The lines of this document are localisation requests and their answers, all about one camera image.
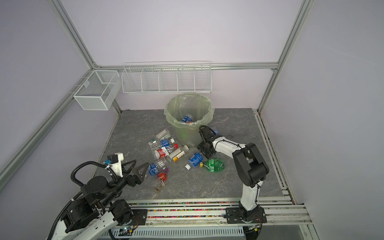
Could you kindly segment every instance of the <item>white wall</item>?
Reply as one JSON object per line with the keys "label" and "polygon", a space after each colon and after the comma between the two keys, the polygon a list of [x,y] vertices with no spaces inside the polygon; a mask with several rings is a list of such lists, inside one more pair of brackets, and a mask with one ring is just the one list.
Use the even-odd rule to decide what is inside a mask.
{"label": "white wall", "polygon": [[[117,118],[114,109],[85,111],[74,102],[0,193],[1,239],[42,240],[64,205],[80,191],[72,170],[98,161]],[[87,182],[94,166],[76,177]]]}
{"label": "white wall", "polygon": [[276,62],[302,0],[63,0],[101,66]]}
{"label": "white wall", "polygon": [[0,2],[0,166],[88,70],[45,0]]}
{"label": "white wall", "polygon": [[382,239],[384,2],[318,0],[266,104],[320,239]]}
{"label": "white wall", "polygon": [[[204,94],[215,108],[258,108],[272,77],[271,69],[214,70],[213,91]],[[122,110],[164,109],[176,94],[127,95],[122,91],[117,101]]]}

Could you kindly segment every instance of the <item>white mesh basket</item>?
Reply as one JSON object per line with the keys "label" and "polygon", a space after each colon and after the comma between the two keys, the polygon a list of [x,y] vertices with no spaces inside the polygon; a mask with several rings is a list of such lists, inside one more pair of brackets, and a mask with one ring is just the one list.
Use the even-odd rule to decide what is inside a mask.
{"label": "white mesh basket", "polygon": [[117,71],[94,70],[73,97],[84,110],[109,110],[120,88]]}
{"label": "white mesh basket", "polygon": [[210,93],[210,63],[177,65],[124,65],[122,90],[126,94]]}

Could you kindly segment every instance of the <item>trash bag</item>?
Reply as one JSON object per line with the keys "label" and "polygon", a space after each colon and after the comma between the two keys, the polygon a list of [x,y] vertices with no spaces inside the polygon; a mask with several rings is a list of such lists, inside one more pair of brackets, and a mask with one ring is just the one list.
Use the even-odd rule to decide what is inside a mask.
{"label": "trash bag", "polygon": [[[178,141],[188,147],[196,147],[202,141],[199,127],[212,121],[215,108],[211,100],[196,93],[184,93],[172,98],[166,105],[164,115],[174,127]],[[192,116],[192,122],[182,119]]]}

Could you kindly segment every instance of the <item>white wire basket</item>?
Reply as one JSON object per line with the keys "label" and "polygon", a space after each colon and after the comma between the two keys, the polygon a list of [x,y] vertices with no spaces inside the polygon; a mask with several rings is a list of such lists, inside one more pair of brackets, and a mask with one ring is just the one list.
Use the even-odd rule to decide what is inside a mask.
{"label": "white wire basket", "polygon": [[109,110],[120,88],[117,71],[94,70],[73,97],[84,110]]}
{"label": "white wire basket", "polygon": [[122,90],[126,94],[210,93],[212,74],[210,62],[124,63]]}

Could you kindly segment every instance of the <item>black mounting plate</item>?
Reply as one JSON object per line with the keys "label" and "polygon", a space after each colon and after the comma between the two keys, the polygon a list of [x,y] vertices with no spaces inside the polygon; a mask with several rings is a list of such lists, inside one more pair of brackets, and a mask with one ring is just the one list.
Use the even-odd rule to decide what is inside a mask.
{"label": "black mounting plate", "polygon": [[[227,223],[245,223],[241,220],[240,209],[238,207],[227,207],[225,209],[225,213],[226,215],[224,216],[224,218],[227,219]],[[262,223],[266,223],[266,216],[262,207],[258,207],[256,215],[260,218]],[[255,217],[249,223],[259,223],[259,219]]]}
{"label": "black mounting plate", "polygon": [[137,225],[137,218],[140,219],[139,225],[145,225],[148,209],[132,209],[132,221],[128,225]]}

